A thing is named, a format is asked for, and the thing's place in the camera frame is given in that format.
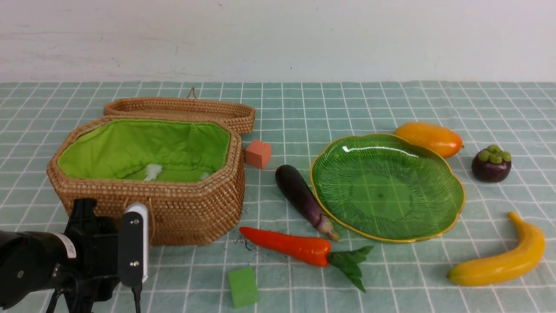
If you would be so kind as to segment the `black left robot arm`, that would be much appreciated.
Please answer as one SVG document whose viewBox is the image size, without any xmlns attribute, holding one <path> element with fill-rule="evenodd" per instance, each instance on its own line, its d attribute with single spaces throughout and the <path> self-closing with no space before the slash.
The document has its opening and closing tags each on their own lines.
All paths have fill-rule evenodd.
<svg viewBox="0 0 556 313">
<path fill-rule="evenodd" d="M 1 232 L 0 303 L 4 310 L 30 293 L 54 290 L 53 313 L 64 295 L 70 313 L 91 313 L 96 302 L 111 299 L 117 276 L 117 226 L 96 216 L 96 200 L 76 199 L 62 233 Z"/>
</svg>

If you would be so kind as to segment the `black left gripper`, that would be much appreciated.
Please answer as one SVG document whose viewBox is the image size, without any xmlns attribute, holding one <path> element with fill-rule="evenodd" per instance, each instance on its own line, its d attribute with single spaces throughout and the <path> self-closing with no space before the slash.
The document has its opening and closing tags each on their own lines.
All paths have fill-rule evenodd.
<svg viewBox="0 0 556 313">
<path fill-rule="evenodd" d="M 63 233 L 51 233 L 56 247 L 48 287 L 53 295 L 47 307 L 53 313 L 64 297 L 68 312 L 91 313 L 97 302 L 113 297 L 119 283 L 116 270 L 117 230 L 108 216 L 96 216 L 95 199 L 75 199 Z"/>
</svg>

